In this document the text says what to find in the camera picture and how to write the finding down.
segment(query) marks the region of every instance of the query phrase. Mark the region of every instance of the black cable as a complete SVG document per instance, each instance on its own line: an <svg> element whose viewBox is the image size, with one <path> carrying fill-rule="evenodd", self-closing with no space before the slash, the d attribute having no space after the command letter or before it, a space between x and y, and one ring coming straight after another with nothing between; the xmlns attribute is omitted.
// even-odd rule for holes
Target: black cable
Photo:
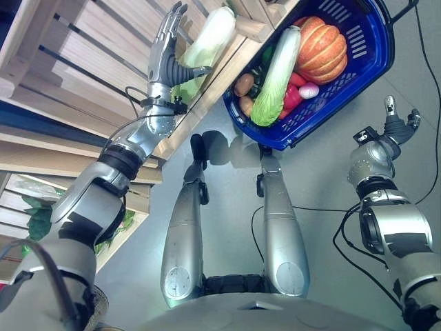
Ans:
<svg viewBox="0 0 441 331"><path fill-rule="evenodd" d="M377 257L377 256L375 256L375 255L373 255L373 254L371 254L371 253L369 253L369 252L366 252L365 250L361 250L360 248L358 248L357 246L355 246L355 244L352 243L352 241L350 241L350 240L346 237L346 234L345 234L345 225L346 225L346 222L347 222L347 219L346 219L345 221L342 222L342 229L341 229L342 237L343 237L343 239L345 240L346 244L347 244L350 248L352 248L353 250L356 250L357 252L359 252L359 253L361 253L361 254L364 254L364 255L366 255L367 257L371 257L372 259L374 259L374 260L376 260L376 261L378 261L378 262L381 262L381 263L386 267L386 269L389 269L389 267L387 266L387 263L386 263L385 260L380 259L379 257Z"/></svg>
<svg viewBox="0 0 441 331"><path fill-rule="evenodd" d="M127 97L127 99L129 99L130 105L132 105L133 111L134 111L136 117L138 117L139 116L138 115L138 111L135 108L135 105L134 105L133 100L132 100L133 97L130 95L129 90L137 91L138 93L141 93L146 98L148 98L149 96L148 96L147 93L145 93L144 91L140 90L139 88L135 88L134 86L126 86L125 87L125 89L124 89L125 96Z"/></svg>
<svg viewBox="0 0 441 331"><path fill-rule="evenodd" d="M430 75L432 76L433 81L435 82L436 90L438 92L438 102L439 102L438 120L436 123L436 138L435 138L435 163L436 163L435 179L433 180L433 183L432 183L432 186L430 187L430 190L420 200L418 200L416 202L416 205L418 205L420 202L422 202L424 199L426 199L432 193L433 189L436 186L436 182L438 181L438 175L440 172L440 162L438 161L438 140L440 137L441 92L440 92L440 85L438 84L438 81L436 80L436 77L435 77L435 74L433 73L432 67L429 64L429 60L427 59L426 48L424 46L424 39L422 38L420 15L418 14L417 5L415 5L415 13L416 13L416 22L418 24L418 34L420 35L422 56L424 57L424 61L426 62L427 69L429 69Z"/></svg>
<svg viewBox="0 0 441 331"><path fill-rule="evenodd" d="M257 251L259 252L260 258L262 259L262 262L265 262L262 252L260 251L259 245L257 244L257 240L256 240L256 236L254 235L254 216L256 215L256 213L261 210L263 208L263 206L257 208L254 212L253 212L253 216L251 217L251 234L253 235L253 240L254 240L254 245L256 245Z"/></svg>
<svg viewBox="0 0 441 331"><path fill-rule="evenodd" d="M338 245L336 243L336 238L337 238L338 234L340 233L340 231L342 230L343 224L348 220L348 218L352 214L354 214L357 211L357 209L359 207L360 207L360 204L357 203L356 205L353 205L351 208L348 209L348 211L346 212L345 216L343 217L343 220L342 220L340 226L338 227L335 235L332 237L332 243L334 244L334 246L336 247L336 249L340 253L340 255L343 257L343 259L345 259L355 269L361 271L369 279L371 279L391 299L391 301L401 310L402 308L401 308L401 305L398 302L398 300L374 276L372 276L369 272L367 272L365 269L361 268L359 265L355 264L349 257L347 257L343 253L343 251L340 249L340 247L338 247Z"/></svg>
<svg viewBox="0 0 441 331"><path fill-rule="evenodd" d="M321 208L312 208L312 207L299 207L297 205L293 205L292 208L303 209L303 210L316 210L318 212L347 212L347 210L344 209L321 209Z"/></svg>
<svg viewBox="0 0 441 331"><path fill-rule="evenodd" d="M296 209L315 210L315 211L319 211L319 212L346 212L346 210L343 210L343 209L322 209L322 208L313 208L313 207L300 207L298 205L293 205L292 207L296 208ZM262 208L263 208L263 206L257 208L253 212L253 216L251 217L251 234L253 235L254 245L256 245L257 251L262 259L262 262L265 262L263 255L262 255L262 252L260 251L259 245L257 244L256 236L254 235L254 216L256 216L256 213Z"/></svg>

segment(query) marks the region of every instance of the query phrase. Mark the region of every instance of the floor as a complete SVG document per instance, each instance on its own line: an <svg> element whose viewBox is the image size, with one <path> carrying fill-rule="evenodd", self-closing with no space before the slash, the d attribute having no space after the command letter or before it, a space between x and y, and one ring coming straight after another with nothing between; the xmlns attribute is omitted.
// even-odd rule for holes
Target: floor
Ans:
<svg viewBox="0 0 441 331"><path fill-rule="evenodd" d="M405 3L406 0L387 1L393 7L392 12ZM441 80L441 61L437 58L441 50L441 2L421 1L419 10L427 54ZM402 156L395 162L396 185L412 201L429 189L435 174L438 98L422 58L415 12L404 16L394 30L396 60L392 69L294 149L276 153L293 204L348 208L357 202L356 193L346 180L349 154L356 147L352 135L367 125L382 132L383 100L388 94L395 96L402 118L412 108L418 108L423 116L419 131L402 147ZM252 212L263 204L256 196L255 186L260 172L258 149L234 127L222 100L195 132L208 130L222 132L229 143L229 152L210 155L212 162L205 172L210 194L210 203L201 207L205 274L259 273L262 263L250 232ZM220 135L217 139L214 149L219 150L225 139ZM163 167L163 183L152 190L151 215L96 278L110 300L105 318L110 325L136 330L167 309L159 287L161 256L182 176L191 160L187 140ZM440 202L438 180L436 189L420 204L431 225L433 248L437 252L441 251ZM304 210L297 210L296 214L311 270L309 299L375 320L393 330L410 330L388 298L332 246L331 238L342 214ZM258 242L263 240L262 220L262 213L258 213L255 220ZM354 243L361 245L356 217L350 219L347 232ZM344 251L388 284L387 273L380 265L347 248Z"/></svg>

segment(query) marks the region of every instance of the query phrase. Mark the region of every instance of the wire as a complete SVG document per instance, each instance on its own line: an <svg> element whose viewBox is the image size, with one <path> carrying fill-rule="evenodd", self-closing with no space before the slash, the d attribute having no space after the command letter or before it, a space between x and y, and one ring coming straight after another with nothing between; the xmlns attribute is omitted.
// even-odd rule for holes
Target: wire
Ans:
<svg viewBox="0 0 441 331"><path fill-rule="evenodd" d="M292 206L295 209L303 209L303 210L316 210L319 212L346 212L347 210L343 210L343 209L322 209L322 208L313 208L313 207L300 207L298 205L293 205ZM264 258L263 258L263 254L260 251L259 245L257 244L257 240L256 240L256 235L254 234L254 217L256 216L256 213L263 208L263 205L259 208L257 208L254 212L253 212L253 216L251 217L251 234L253 235L253 240L254 240L254 245L256 245L257 251L260 255L260 258L262 259L262 262L265 262Z"/></svg>
<svg viewBox="0 0 441 331"><path fill-rule="evenodd" d="M125 96L127 97L127 99L129 99L130 101L130 105L132 105L133 111L136 115L136 117L139 117L138 115L138 111L135 108L135 105L133 103L133 97L130 95L129 90L133 90L133 91L137 91L138 93L141 93L144 97L148 98L148 94L145 93L144 91L140 90L139 88L135 88L134 86L126 86L124 89L125 92Z"/></svg>
<svg viewBox="0 0 441 331"><path fill-rule="evenodd" d="M352 248L353 250L356 250L357 252L359 252L359 253L361 253L361 254L364 254L364 255L366 255L367 257L371 257L372 259L374 259L374 260L376 260L376 261L378 261L378 262L381 262L381 263L386 267L386 269L389 269L389 267L387 266L387 263L386 263L385 260L380 259L379 257L376 257L375 255L366 252L365 250L361 250L360 248L358 248L357 246L355 246L355 244L352 243L352 241L350 241L350 240L346 237L346 234L345 234L345 225L346 225L346 222L347 222L347 219L346 219L345 221L342 222L342 229L341 229L342 237L343 237L343 239L345 240L346 244L347 244L350 248Z"/></svg>
<svg viewBox="0 0 441 331"><path fill-rule="evenodd" d="M355 269L361 271L369 279L371 279L391 299L391 301L401 310L402 308L401 308L401 305L398 302L398 300L374 276L372 276L369 272L367 272L365 269L361 268L359 265L355 264L349 257L347 257L343 253L343 251L340 249L340 247L338 247L338 245L336 243L336 238L337 238L338 234L340 233L340 231L342 230L343 225L349 219L349 217L357 211L357 209L359 207L360 207L360 204L357 203L356 205L353 205L352 207L350 207L348 209L348 211L346 212L345 216L343 217L343 220L342 220L340 226L338 227L335 235L332 237L332 243L334 244L334 246L336 247L336 249L340 253L340 255L343 257L343 259L345 259Z"/></svg>
<svg viewBox="0 0 441 331"><path fill-rule="evenodd" d="M254 216L256 216L256 213L261 210L263 208L263 206L257 208L254 212L253 212L253 216L251 217L251 234L253 235L253 240L254 240L254 245L256 245L257 251L259 252L260 258L262 259L262 262L264 263L265 260L263 258L262 252L260 251L259 245L257 244L257 240L256 240L256 236L254 235Z"/></svg>
<svg viewBox="0 0 441 331"><path fill-rule="evenodd" d="M50 284L55 293L55 298L60 307L61 320L64 323L65 329L69 331L81 330L79 326L79 316L66 288L63 276L52 257L50 257L39 243L29 239L15 240L4 247L0 254L0 260L4 258L11 248L22 245L27 245L32 249L48 274Z"/></svg>
<svg viewBox="0 0 441 331"><path fill-rule="evenodd" d="M418 200L416 202L416 205L418 205L420 202L422 202L424 199L426 199L432 193L433 189L436 186L436 182L438 181L438 175L440 172L440 162L438 160L438 140L440 138L441 92L440 92L440 85L438 84L438 81L436 80L435 74L433 73L433 70L432 70L432 67L430 66L429 60L427 59L426 48L424 46L424 39L422 38L420 15L418 14L417 5L415 5L415 13L416 13L416 22L418 24L418 34L420 35L422 56L424 57L424 61L426 62L427 69L429 69L430 75L432 76L433 81L435 82L436 90L438 92L438 102L439 102L438 120L436 123L436 138L435 138L435 163L436 163L435 178L433 180L432 186L430 187L430 190L420 200Z"/></svg>
<svg viewBox="0 0 441 331"><path fill-rule="evenodd" d="M347 210L343 209L321 209L321 208L313 208L313 207L299 207L297 205L292 206L295 209L303 209L303 210L316 210L318 212L346 212Z"/></svg>

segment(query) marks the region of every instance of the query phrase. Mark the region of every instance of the blue plastic basket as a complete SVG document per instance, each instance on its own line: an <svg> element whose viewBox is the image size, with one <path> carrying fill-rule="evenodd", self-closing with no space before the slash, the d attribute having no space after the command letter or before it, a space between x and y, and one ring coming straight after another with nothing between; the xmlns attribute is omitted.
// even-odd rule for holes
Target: blue plastic basket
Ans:
<svg viewBox="0 0 441 331"><path fill-rule="evenodd" d="M268 128L252 123L240 111L233 84L223 95L233 122L265 146L277 150L294 147L391 67L395 51L392 26L417 2L409 0L409 5L391 18L382 0L301 1L241 74L255 68L267 46L276 44L286 27L305 16L318 16L344 34L348 46L345 71L336 80L320 86L317 97L304 100L291 114Z"/></svg>

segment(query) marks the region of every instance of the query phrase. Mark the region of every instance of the pumpkin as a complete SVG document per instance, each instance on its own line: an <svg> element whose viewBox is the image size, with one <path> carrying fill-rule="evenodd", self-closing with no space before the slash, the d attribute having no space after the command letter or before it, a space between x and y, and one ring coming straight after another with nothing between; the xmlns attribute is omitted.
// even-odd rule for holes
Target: pumpkin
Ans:
<svg viewBox="0 0 441 331"><path fill-rule="evenodd" d="M346 39L336 26L322 19L303 17L294 23L300 28L300 51L296 71L317 85L333 81L347 65Z"/></svg>

